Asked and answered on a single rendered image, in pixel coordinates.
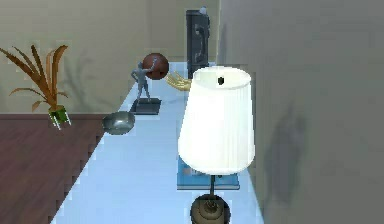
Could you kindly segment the blue book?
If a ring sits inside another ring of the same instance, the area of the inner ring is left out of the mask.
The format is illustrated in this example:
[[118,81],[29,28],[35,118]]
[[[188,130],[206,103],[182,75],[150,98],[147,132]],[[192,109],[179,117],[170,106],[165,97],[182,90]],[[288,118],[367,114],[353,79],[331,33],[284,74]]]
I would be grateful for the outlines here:
[[[209,190],[211,177],[197,172],[178,158],[177,189],[178,190]],[[239,190],[240,184],[237,174],[216,176],[215,190]]]

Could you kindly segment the white shade table lamp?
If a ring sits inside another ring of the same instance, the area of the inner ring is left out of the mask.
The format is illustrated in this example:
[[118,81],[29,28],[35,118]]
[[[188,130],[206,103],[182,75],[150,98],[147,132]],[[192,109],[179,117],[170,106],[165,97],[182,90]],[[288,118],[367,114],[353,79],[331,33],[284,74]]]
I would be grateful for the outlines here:
[[247,72],[212,66],[194,73],[178,155],[210,179],[209,192],[192,202],[191,223],[229,224],[229,205],[215,194],[215,181],[243,171],[255,157],[251,76]]

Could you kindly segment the brown leaf house plant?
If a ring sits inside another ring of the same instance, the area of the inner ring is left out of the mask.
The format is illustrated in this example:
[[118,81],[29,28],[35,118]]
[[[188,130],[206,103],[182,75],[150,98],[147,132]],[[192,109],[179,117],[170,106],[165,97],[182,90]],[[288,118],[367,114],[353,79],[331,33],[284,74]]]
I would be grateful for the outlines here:
[[51,50],[45,56],[44,61],[41,60],[37,48],[34,45],[31,46],[32,58],[29,58],[20,49],[15,48],[15,50],[22,56],[22,59],[5,49],[0,48],[0,52],[21,69],[38,87],[38,90],[27,87],[15,88],[10,94],[20,91],[30,91],[39,95],[41,100],[32,104],[32,111],[35,111],[41,103],[46,103],[49,106],[48,116],[53,126],[58,130],[61,130],[61,125],[64,123],[71,125],[71,120],[65,106],[58,102],[59,95],[68,97],[68,94],[65,91],[59,91],[57,87],[59,63],[67,48],[67,45],[61,45],[58,48]]

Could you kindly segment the grey figure statue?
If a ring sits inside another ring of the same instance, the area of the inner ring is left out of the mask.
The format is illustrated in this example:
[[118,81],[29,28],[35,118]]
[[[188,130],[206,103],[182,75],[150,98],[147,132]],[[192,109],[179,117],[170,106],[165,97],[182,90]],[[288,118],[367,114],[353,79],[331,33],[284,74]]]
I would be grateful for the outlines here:
[[137,67],[132,70],[131,76],[138,85],[138,93],[131,112],[136,115],[156,115],[159,113],[161,101],[150,97],[146,75],[155,68],[157,58],[153,59],[152,66],[149,69],[143,68],[143,63],[139,62]]

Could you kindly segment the brown basketball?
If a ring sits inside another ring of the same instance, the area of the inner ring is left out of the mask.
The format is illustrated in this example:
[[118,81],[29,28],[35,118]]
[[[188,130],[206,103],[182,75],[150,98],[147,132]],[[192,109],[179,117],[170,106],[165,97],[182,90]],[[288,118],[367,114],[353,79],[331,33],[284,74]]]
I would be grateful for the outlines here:
[[169,72],[168,59],[161,53],[148,54],[142,61],[144,69],[150,69],[155,65],[152,72],[148,72],[146,76],[152,80],[161,80]]

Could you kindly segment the yellow banana bunch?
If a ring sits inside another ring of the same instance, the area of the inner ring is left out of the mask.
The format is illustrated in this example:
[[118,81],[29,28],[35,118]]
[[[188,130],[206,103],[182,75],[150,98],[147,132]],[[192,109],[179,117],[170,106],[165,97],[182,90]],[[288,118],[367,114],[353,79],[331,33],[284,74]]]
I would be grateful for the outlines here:
[[177,71],[168,73],[165,76],[165,80],[168,85],[179,91],[189,91],[192,84],[191,79],[182,77]]

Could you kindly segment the grey metal bowl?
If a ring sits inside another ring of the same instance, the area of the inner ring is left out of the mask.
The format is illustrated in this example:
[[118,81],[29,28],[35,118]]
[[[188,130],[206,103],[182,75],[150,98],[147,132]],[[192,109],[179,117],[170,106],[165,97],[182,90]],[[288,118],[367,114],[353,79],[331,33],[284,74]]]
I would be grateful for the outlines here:
[[128,111],[117,111],[105,116],[102,120],[103,130],[110,135],[129,133],[135,125],[135,116]]

